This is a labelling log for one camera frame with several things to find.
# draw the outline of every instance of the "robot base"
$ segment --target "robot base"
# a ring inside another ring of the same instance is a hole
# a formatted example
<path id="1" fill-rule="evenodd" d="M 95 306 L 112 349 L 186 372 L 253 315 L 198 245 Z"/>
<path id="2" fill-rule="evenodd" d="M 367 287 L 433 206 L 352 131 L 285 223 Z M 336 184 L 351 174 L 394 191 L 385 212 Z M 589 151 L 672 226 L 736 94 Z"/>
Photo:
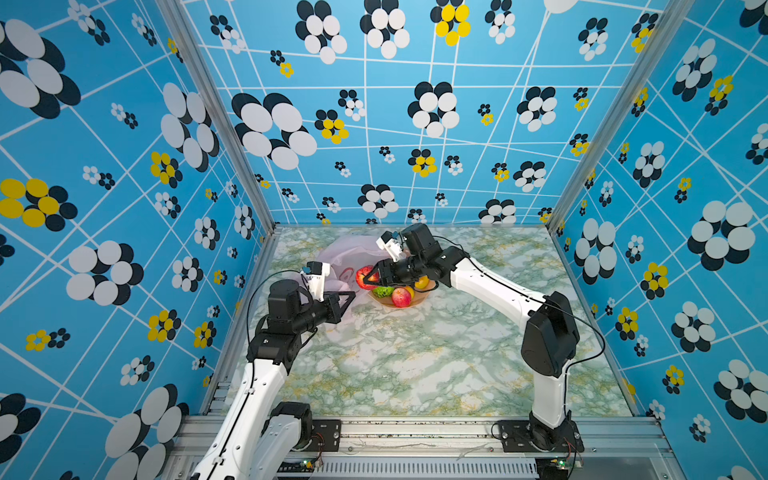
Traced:
<path id="1" fill-rule="evenodd" d="M 570 442 L 578 452 L 584 451 L 584 443 L 581 441 L 581 434 L 578 431 L 576 423 L 572 421 L 563 422 L 556 432 L 552 432 L 558 439 L 552 441 L 554 439 L 552 439 L 551 436 L 549 437 L 549 445 L 551 446 L 551 449 L 541 449 L 534 445 L 533 435 L 531 434 L 531 420 L 500 420 L 497 422 L 497 425 L 501 430 L 498 435 L 502 436 L 502 447 L 506 453 L 545 451 L 567 454 L 569 449 L 572 450 L 568 446 L 568 442 Z"/>

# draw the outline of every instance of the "black mounting plate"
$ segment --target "black mounting plate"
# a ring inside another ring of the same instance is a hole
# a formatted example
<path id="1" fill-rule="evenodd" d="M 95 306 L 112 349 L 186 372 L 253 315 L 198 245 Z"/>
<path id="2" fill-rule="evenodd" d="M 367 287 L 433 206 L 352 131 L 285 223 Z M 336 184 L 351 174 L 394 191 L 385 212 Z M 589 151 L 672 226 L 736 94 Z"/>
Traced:
<path id="1" fill-rule="evenodd" d="M 494 432 L 494 436 L 498 439 L 497 435 L 502 437 L 502 447 L 505 453 L 526 453 L 535 452 L 539 453 L 541 450 L 537 449 L 531 443 L 531 434 L 528 431 L 528 420 L 499 420 L 496 422 L 500 432 Z M 565 422 L 563 425 L 564 438 L 562 442 L 552 449 L 552 452 L 568 453 L 569 447 L 566 440 L 571 445 L 576 447 L 579 452 L 584 451 L 584 443 L 581 441 L 581 434 L 578 431 L 578 427 L 575 422 Z"/>
<path id="2" fill-rule="evenodd" d="M 341 420 L 313 420 L 312 433 L 319 433 L 323 436 L 325 443 L 321 443 L 317 437 L 310 438 L 310 444 L 304 449 L 304 452 L 319 452 L 320 446 L 324 452 L 339 451 L 339 437 L 341 436 Z"/>

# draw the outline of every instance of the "brown tray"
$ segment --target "brown tray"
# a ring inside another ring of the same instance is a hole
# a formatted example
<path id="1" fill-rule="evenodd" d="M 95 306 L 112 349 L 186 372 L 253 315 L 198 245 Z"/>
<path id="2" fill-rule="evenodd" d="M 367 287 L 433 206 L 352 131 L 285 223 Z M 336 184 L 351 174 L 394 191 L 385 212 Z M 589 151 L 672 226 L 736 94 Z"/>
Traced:
<path id="1" fill-rule="evenodd" d="M 435 288 L 435 282 L 430 280 L 429 284 L 427 285 L 427 287 L 424 290 L 429 290 L 431 288 Z M 426 292 L 426 293 L 416 292 L 415 295 L 414 295 L 413 300 L 411 300 L 411 304 L 410 305 L 405 306 L 405 307 L 399 307 L 399 306 L 395 306 L 395 304 L 392 302 L 392 297 L 391 296 L 385 296 L 384 298 L 378 298 L 376 295 L 373 294 L 372 290 L 368 292 L 368 294 L 371 296 L 371 298 L 373 298 L 375 301 L 381 303 L 383 306 L 388 306 L 389 308 L 396 308 L 396 309 L 410 308 L 412 306 L 419 305 L 421 302 L 424 301 L 424 299 L 426 297 L 429 296 L 430 293 L 431 292 Z"/>

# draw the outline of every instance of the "robotic arm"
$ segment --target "robotic arm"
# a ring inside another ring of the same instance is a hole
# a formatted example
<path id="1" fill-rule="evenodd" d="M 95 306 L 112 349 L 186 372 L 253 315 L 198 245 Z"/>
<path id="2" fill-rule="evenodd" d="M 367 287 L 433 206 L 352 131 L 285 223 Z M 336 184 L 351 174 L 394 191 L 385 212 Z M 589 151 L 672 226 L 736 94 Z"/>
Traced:
<path id="1" fill-rule="evenodd" d="M 304 269 L 308 289 L 295 280 L 278 280 L 270 286 L 269 312 L 259 320 L 248 345 L 240 388 L 190 480 L 267 480 L 291 449 L 308 445 L 312 412 L 306 403 L 281 402 L 266 421 L 293 360 L 306 344 L 301 335 L 316 332 L 321 323 L 340 322 L 355 298 L 354 292 L 324 292 L 329 272 L 329 264 L 309 262 Z M 302 303 L 302 295 L 308 303 Z M 265 321 L 267 328 L 262 329 Z"/>
<path id="2" fill-rule="evenodd" d="M 402 235 L 410 257 L 402 254 L 398 235 Z M 580 338 L 568 299 L 559 292 L 546 296 L 507 280 L 458 247 L 442 249 L 422 223 L 401 233 L 386 232 L 379 239 L 379 247 L 392 258 L 379 261 L 363 280 L 365 283 L 413 287 L 419 278 L 427 276 L 477 297 L 523 329 L 521 354 L 534 371 L 531 440 L 540 450 L 552 450 L 563 438 L 564 421 L 570 417 L 563 403 L 564 371 L 576 355 Z M 380 281 L 371 281 L 377 273 Z"/>

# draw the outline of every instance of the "yellow fruit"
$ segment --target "yellow fruit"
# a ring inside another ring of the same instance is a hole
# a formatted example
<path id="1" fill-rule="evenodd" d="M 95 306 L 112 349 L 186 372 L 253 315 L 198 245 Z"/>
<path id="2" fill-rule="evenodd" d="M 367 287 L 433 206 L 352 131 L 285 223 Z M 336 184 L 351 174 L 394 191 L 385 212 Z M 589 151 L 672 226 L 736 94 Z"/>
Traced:
<path id="1" fill-rule="evenodd" d="M 429 278 L 427 276 L 423 276 L 414 285 L 418 290 L 424 290 L 427 285 L 429 285 Z"/>

